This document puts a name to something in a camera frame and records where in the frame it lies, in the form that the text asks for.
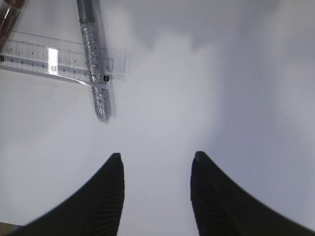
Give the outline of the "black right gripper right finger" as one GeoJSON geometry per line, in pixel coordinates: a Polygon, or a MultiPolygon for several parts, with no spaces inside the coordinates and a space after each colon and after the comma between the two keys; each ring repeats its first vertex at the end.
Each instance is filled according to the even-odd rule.
{"type": "Polygon", "coordinates": [[[190,200],[201,236],[313,236],[254,198],[203,151],[195,153],[190,200]]]}

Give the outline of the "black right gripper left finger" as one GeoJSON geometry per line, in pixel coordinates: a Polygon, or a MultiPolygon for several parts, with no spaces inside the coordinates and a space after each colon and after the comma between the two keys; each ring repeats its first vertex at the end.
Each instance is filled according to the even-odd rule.
{"type": "Polygon", "coordinates": [[[125,200],[124,165],[113,153],[68,199],[12,236],[116,236],[125,200]]]}

